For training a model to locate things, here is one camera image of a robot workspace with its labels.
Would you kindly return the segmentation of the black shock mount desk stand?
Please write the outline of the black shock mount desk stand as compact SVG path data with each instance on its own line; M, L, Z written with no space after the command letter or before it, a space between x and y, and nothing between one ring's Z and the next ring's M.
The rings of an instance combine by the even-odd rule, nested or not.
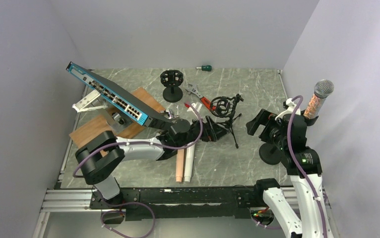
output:
M160 74L161 84L166 87L163 98L169 103L175 103L182 99L183 92L179 87L184 81L184 74L179 70L166 70Z

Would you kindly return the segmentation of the white microphone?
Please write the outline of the white microphone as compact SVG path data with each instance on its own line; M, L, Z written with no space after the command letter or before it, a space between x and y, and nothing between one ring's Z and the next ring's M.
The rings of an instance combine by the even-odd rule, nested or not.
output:
M186 149L185 167L184 167L184 182L190 182L193 170L195 145Z

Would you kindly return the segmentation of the black mini tripod stand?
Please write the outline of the black mini tripod stand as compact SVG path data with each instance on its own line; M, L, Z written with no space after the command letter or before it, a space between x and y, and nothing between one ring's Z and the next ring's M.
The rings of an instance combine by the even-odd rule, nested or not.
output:
M222 119L227 118L226 121L218 122L218 124L224 126L232 134L237 149L239 146L234 134L233 123L242 115L240 113L235 117L237 104L243 101L244 99L242 96L240 94L236 94L232 98L226 96L216 97L209 105L209 110L214 116Z

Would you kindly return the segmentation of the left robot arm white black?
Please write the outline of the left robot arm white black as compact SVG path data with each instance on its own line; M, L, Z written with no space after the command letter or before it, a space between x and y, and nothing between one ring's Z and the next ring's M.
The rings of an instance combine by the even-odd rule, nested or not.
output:
M215 142L228 133L227 129L215 123L209 116L205 120L178 119L166 126L150 139L127 139L115 136L110 130L104 131L79 148L75 157L78 168L73 172L87 185L94 186L109 208L116 208L122 202L121 189L112 176L115 168L125 161L167 160L177 154L177 150L186 149L198 140Z

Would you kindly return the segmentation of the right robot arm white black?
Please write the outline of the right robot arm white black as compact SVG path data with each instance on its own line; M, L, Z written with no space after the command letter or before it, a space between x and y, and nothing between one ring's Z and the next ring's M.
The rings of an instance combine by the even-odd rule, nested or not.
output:
M276 115L262 109L246 124L249 135L260 125L264 142L260 158L267 164L282 163L296 193L299 212L286 200L282 186L274 178L256 181L253 200L267 205L287 238L332 238L323 189L318 153L306 145L307 124L301 115Z

